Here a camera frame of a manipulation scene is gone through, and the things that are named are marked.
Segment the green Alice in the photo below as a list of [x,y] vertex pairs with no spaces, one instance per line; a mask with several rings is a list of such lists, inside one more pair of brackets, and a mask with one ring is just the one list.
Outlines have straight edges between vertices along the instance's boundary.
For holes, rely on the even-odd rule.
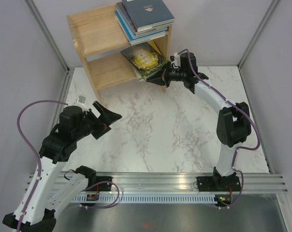
[[168,62],[168,60],[148,42],[130,46],[120,53],[144,80],[156,74]]

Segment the yellow book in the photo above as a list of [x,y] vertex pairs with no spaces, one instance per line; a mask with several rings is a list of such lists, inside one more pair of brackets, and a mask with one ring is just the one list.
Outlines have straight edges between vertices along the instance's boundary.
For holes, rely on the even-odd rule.
[[148,52],[161,56],[161,52],[153,40],[147,41],[147,43],[149,44]]

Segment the bright blue book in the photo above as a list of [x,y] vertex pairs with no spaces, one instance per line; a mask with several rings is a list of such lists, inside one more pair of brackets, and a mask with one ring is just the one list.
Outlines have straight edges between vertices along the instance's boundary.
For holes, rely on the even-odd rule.
[[118,23],[118,25],[120,26],[120,28],[122,29],[126,39],[128,40],[129,44],[130,45],[136,45],[136,44],[141,44],[141,43],[144,43],[144,42],[148,42],[148,41],[151,41],[151,40],[154,40],[154,39],[158,39],[158,38],[161,38],[161,37],[164,37],[166,34],[167,34],[167,31],[161,31],[161,32],[157,32],[157,33],[154,33],[154,34],[151,34],[151,35],[148,35],[148,36],[142,36],[141,38],[136,38],[134,39],[129,31],[126,29],[126,27],[124,26],[124,23],[118,19],[118,16],[116,15],[115,16],[115,19]]

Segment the light blue book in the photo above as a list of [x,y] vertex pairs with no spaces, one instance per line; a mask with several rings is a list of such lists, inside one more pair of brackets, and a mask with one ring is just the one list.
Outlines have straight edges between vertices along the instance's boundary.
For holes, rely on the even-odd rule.
[[124,23],[124,26],[126,27],[126,29],[129,31],[130,35],[136,39],[136,38],[141,38],[142,36],[148,36],[157,32],[161,32],[161,31],[166,31],[168,29],[168,27],[164,27],[164,28],[159,28],[159,29],[151,29],[150,31],[147,32],[143,32],[142,34],[136,35],[133,32],[133,29],[131,27],[131,25],[126,21],[126,19],[119,13],[119,10],[115,11],[115,16],[118,16],[118,19],[121,20]]

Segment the navy blue crest book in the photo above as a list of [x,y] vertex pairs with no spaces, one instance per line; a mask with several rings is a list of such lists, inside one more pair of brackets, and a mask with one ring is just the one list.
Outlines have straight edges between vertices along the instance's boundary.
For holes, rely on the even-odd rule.
[[138,32],[173,23],[174,16],[162,0],[123,0]]

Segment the dark purple galaxy book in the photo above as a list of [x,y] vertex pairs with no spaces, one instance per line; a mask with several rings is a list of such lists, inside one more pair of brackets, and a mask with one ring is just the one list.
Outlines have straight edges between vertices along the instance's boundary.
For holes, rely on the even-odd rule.
[[[141,32],[138,32],[137,29],[135,28],[133,22],[131,21],[131,18],[129,17],[127,11],[125,10],[125,7],[123,6],[123,3],[122,2],[118,2],[116,3],[117,5],[117,10],[119,10],[119,13],[126,19],[126,21],[131,25],[132,29],[133,29],[133,32],[136,34],[136,35],[139,35],[139,34],[142,34],[143,32],[147,32],[147,31],[150,31],[151,29],[147,29],[147,30],[144,30],[144,31],[141,31]],[[164,28],[163,26],[159,26],[158,28],[152,28],[152,29],[159,29],[159,28]]]

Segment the pale green thin file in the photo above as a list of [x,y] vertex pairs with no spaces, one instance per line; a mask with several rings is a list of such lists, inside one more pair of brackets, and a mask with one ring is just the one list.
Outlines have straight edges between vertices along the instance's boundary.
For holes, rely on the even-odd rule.
[[136,72],[135,71],[135,74],[136,74],[136,78],[140,81],[140,82],[142,82],[142,81],[145,81],[147,78],[144,78],[144,77],[142,77],[138,72]]

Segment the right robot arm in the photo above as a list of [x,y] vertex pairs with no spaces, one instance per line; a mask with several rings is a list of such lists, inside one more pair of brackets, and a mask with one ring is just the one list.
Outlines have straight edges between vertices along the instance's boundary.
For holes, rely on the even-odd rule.
[[219,160],[211,176],[196,178],[197,189],[200,192],[240,191],[235,170],[236,149],[251,134],[249,106],[245,102],[227,103],[212,89],[208,79],[204,73],[198,72],[195,55],[185,52],[180,55],[179,67],[168,62],[147,82],[164,87],[169,87],[172,81],[182,82],[185,88],[202,98],[216,112],[216,134],[221,142]]

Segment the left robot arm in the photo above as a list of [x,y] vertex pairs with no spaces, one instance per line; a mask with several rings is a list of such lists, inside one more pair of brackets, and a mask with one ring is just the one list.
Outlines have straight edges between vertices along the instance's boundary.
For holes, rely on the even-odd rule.
[[111,130],[110,125],[122,118],[98,101],[93,106],[99,116],[95,116],[91,109],[66,105],[59,115],[58,124],[44,138],[40,150],[36,151],[29,144],[36,156],[37,167],[18,208],[4,216],[4,225],[18,232],[51,232],[62,211],[80,192],[111,189],[114,183],[110,176],[97,177],[95,170],[80,166],[65,186],[51,195],[58,175],[77,149],[78,141],[89,135],[99,139]]

